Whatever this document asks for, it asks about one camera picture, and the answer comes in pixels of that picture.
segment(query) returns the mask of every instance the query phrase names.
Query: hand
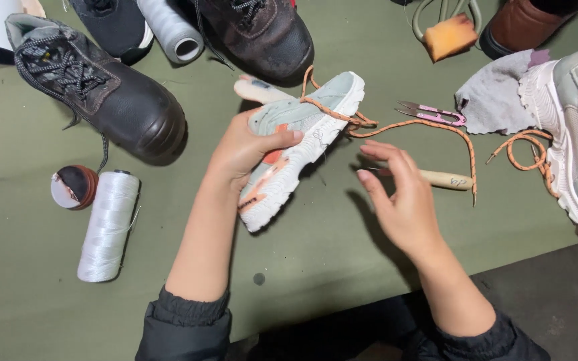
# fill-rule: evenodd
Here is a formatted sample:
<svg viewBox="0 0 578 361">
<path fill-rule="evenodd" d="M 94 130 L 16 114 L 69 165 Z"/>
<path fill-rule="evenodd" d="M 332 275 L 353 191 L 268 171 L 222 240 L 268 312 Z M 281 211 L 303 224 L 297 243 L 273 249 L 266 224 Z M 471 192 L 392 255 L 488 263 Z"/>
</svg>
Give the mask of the hand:
<svg viewBox="0 0 578 361">
<path fill-rule="evenodd" d="M 207 168 L 207 174 L 214 181 L 228 183 L 236 192 L 242 191 L 249 181 L 251 170 L 267 152 L 294 146 L 302 140 L 303 134 L 299 130 L 266 136 L 253 134 L 249 129 L 249 117 L 259 110 L 253 109 L 233 117 Z"/>
<path fill-rule="evenodd" d="M 436 222 L 431 186 L 406 151 L 371 140 L 360 150 L 369 159 L 387 161 L 396 185 L 391 197 L 371 172 L 359 170 L 358 179 L 369 193 L 385 234 L 416 264 L 445 242 Z"/>
</svg>

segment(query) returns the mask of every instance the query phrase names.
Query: black sneaker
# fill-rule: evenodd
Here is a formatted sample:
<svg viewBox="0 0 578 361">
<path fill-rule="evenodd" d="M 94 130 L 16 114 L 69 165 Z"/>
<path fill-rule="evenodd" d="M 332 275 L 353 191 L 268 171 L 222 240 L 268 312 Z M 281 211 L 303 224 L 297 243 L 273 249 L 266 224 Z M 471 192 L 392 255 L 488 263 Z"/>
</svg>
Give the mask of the black sneaker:
<svg viewBox="0 0 578 361">
<path fill-rule="evenodd" d="M 230 53 L 255 73 L 280 82 L 302 79 L 313 63 L 309 30 L 291 0 L 190 0 Z M 204 33 L 202 21 L 198 21 Z M 211 43 L 207 46 L 215 52 Z"/>
<path fill-rule="evenodd" d="M 70 0 L 86 29 L 110 56 L 131 65 L 149 52 L 153 31 L 135 0 Z"/>
<path fill-rule="evenodd" d="M 66 104 L 101 134 L 151 164 L 181 146 L 182 107 L 155 80 L 115 60 L 83 33 L 56 20 L 16 13 L 6 19 L 17 70 L 28 84 Z"/>
</svg>

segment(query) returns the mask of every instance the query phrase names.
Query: left hand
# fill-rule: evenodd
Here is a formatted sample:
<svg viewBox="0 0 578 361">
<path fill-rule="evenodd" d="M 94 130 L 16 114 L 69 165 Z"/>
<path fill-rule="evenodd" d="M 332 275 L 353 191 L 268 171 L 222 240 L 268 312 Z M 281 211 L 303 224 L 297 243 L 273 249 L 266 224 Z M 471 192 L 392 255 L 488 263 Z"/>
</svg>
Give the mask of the left hand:
<svg viewBox="0 0 578 361">
<path fill-rule="evenodd" d="M 233 117 L 207 168 L 207 175 L 210 174 L 214 181 L 227 183 L 236 192 L 242 191 L 251 170 L 266 153 L 294 146 L 302 140 L 303 133 L 299 130 L 265 136 L 253 134 L 249 129 L 249 117 L 259 110 L 252 109 Z"/>
</svg>

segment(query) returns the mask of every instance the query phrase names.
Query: orange sponge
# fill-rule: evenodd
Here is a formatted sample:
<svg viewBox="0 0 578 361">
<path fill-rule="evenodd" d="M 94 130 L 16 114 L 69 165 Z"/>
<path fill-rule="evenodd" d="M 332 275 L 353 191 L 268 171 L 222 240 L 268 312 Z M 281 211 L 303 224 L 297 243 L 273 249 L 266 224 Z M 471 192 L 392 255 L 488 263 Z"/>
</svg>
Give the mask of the orange sponge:
<svg viewBox="0 0 578 361">
<path fill-rule="evenodd" d="M 427 28 L 424 38 L 429 55 L 436 63 L 476 44 L 478 34 L 474 31 L 472 20 L 465 13 L 460 13 Z"/>
</svg>

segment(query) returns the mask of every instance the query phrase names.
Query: fingernail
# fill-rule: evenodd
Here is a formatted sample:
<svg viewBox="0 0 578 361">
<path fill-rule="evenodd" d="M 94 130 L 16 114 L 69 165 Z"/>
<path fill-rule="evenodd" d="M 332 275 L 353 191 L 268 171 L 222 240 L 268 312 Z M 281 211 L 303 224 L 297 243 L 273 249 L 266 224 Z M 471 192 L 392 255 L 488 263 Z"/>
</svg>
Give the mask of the fingernail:
<svg viewBox="0 0 578 361">
<path fill-rule="evenodd" d="M 360 179 L 361 182 L 364 182 L 367 179 L 369 179 L 369 172 L 364 169 L 357 170 L 356 174 L 358 175 L 358 179 Z"/>
</svg>

